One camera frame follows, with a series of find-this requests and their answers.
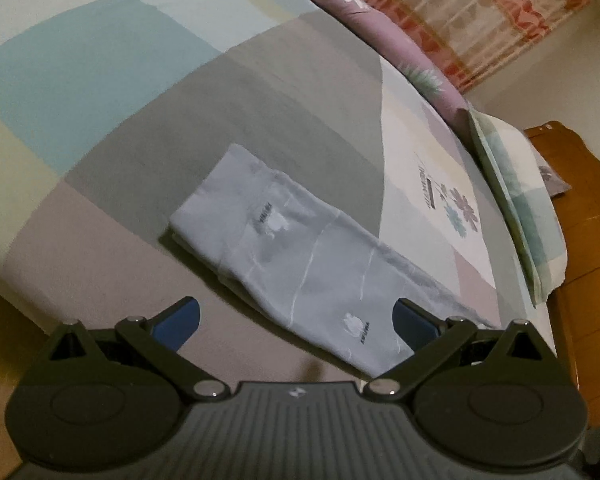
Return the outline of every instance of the pillow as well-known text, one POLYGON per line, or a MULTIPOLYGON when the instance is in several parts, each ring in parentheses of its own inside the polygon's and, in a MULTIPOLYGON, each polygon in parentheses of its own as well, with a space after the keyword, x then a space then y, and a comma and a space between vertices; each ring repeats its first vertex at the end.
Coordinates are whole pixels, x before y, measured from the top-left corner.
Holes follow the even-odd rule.
POLYGON ((560 193, 570 190, 571 186, 569 186, 569 184, 567 184, 557 173, 555 173, 554 168, 549 166, 549 163, 544 160, 544 156, 540 155, 540 152, 536 150, 536 147, 531 145, 531 149, 534 152, 538 170, 540 170, 542 180, 544 180, 544 186, 549 192, 549 196, 554 197, 556 195, 560 195, 560 193))
POLYGON ((478 160, 520 256, 534 305, 564 281, 567 248, 531 143, 495 117, 470 110, 478 160))

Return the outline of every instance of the curtain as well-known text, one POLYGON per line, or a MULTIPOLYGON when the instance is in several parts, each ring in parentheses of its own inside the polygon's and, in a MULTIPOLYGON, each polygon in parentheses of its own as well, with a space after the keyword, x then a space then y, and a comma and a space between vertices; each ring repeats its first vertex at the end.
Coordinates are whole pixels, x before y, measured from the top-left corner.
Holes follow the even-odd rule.
POLYGON ((365 0, 467 91, 591 0, 365 0))

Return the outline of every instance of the screw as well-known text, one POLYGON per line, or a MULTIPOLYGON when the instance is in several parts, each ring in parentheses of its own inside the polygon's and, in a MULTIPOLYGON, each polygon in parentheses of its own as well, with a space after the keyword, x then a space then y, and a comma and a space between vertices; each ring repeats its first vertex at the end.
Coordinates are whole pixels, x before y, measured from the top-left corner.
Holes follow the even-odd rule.
POLYGON ((400 391, 400 383, 393 379, 376 379, 369 383, 369 389, 376 395, 392 396, 400 391))
POLYGON ((225 388, 224 383, 209 379, 196 383, 193 391, 200 397, 217 397, 224 393, 225 388))

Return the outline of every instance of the light blue cloth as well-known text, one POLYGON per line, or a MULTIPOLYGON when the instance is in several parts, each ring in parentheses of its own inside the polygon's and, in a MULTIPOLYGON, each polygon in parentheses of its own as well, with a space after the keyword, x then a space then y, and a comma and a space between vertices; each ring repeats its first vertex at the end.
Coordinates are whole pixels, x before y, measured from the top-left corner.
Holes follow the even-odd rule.
POLYGON ((398 298, 441 319, 486 323, 348 215, 236 144, 170 223, 221 282, 371 377, 413 354, 394 330, 398 298))

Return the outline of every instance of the patchwork pattern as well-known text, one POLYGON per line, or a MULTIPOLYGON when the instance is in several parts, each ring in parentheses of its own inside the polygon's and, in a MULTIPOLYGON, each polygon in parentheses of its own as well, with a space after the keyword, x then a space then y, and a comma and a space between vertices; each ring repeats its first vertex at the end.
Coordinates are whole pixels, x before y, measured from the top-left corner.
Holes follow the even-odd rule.
POLYGON ((58 176, 0 121, 0 267, 11 241, 58 176))
POLYGON ((168 218, 232 142, 482 318, 533 314, 467 151, 311 1, 0 0, 0 279, 27 315, 108 326, 191 295, 202 319, 181 353, 229 383, 349 377, 171 238, 168 218))
POLYGON ((0 46, 0 120, 63 174, 217 54, 140 0, 98 0, 0 46))
MULTIPOLYGON (((141 1, 157 7, 220 52, 280 23, 262 12, 257 4, 245 0, 141 1), (191 12, 191 9, 204 9, 205 12, 191 12)), ((282 20, 291 17, 285 13, 282 20)))

